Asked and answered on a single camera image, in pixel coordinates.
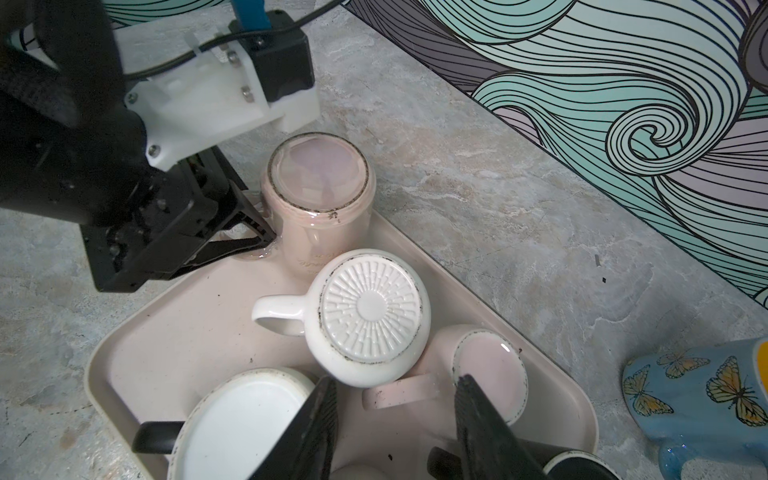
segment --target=upside down mug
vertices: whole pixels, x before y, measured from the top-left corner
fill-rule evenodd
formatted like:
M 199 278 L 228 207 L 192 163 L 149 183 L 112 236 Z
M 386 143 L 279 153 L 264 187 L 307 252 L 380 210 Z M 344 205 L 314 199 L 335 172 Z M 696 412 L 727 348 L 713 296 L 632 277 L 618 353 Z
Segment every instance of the upside down mug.
M 552 480 L 621 480 L 607 463 L 591 453 L 523 439 L 517 441 Z M 427 459 L 427 472 L 435 480 L 459 480 L 463 478 L 462 460 L 433 447 Z
M 261 196 L 287 267 L 314 276 L 362 247 L 375 192 L 373 168 L 343 138 L 314 132 L 284 141 L 261 177 Z
M 518 350 L 504 337 L 476 325 L 441 328 L 405 378 L 363 390 L 366 410 L 406 405 L 435 436 L 456 438 L 454 395 L 460 376 L 471 374 L 507 425 L 528 401 L 528 374 Z
M 768 465 L 768 337 L 643 356 L 622 378 L 666 480 L 696 457 Z
M 275 333 L 305 336 L 328 373 L 360 388 L 407 372 L 424 350 L 432 319 L 413 268 L 373 249 L 331 260 L 306 295 L 259 298 L 251 318 Z

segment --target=blue part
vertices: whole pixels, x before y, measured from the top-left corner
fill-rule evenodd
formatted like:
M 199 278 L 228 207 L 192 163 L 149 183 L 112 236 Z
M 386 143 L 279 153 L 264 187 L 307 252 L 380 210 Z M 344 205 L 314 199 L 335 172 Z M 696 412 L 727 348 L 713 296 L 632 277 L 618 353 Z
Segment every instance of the blue part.
M 243 30 L 268 30 L 272 28 L 264 10 L 264 0 L 231 0 L 237 20 Z
M 655 353 L 624 368 L 624 401 L 645 435 L 659 444 L 659 469 L 664 480 L 680 480 L 683 465 L 692 458 L 768 464 L 768 425 L 762 425 L 762 412 L 768 412 L 768 394 L 756 361 L 757 350 L 766 340 L 694 347 L 674 357 Z M 726 362 L 738 365 L 738 383 L 748 388 L 746 398 L 760 407 L 760 415 L 754 414 L 759 418 L 746 419 L 752 425 L 739 420 L 736 395 L 716 402 L 707 393 L 709 385 L 716 385 L 711 379 L 723 382 L 717 372 Z M 668 409 L 660 408 L 660 402 Z

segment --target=black handle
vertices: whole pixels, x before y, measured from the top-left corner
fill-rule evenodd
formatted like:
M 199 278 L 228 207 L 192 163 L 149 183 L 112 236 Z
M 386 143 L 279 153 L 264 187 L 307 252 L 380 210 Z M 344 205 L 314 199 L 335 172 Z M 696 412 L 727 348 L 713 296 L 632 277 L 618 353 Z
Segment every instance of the black handle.
M 427 459 L 427 472 L 437 480 L 462 480 L 462 460 L 440 447 L 432 447 Z
M 144 422 L 139 426 L 131 450 L 134 453 L 170 454 L 184 422 Z

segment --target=pink mug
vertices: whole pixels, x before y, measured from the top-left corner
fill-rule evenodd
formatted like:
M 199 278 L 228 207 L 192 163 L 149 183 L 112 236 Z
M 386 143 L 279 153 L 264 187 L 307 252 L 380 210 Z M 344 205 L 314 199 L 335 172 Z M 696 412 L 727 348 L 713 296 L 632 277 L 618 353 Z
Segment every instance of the pink mug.
M 363 390 L 362 406 L 366 410 L 405 406 L 432 435 L 455 440 L 455 385 L 468 373 L 507 425 L 520 418 L 528 401 L 528 374 L 518 350 L 496 332 L 476 325 L 438 330 L 403 378 Z
M 364 246 L 375 192 L 372 166 L 347 140 L 318 132 L 289 138 L 261 177 L 263 215 L 277 233 L 270 255 L 279 250 L 292 272 L 314 277 Z

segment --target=dirt speck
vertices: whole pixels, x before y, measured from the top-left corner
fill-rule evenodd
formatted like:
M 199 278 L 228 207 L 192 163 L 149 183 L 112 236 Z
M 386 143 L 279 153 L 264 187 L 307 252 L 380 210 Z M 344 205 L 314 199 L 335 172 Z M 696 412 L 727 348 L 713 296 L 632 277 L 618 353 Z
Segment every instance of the dirt speck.
M 58 441 L 58 446 L 63 450 L 71 449 L 72 446 L 77 443 L 80 435 L 85 433 L 85 430 L 88 429 L 90 424 L 90 422 L 80 422 L 80 425 L 74 430 L 67 427 L 67 429 L 64 430 L 64 435 L 62 435 Z

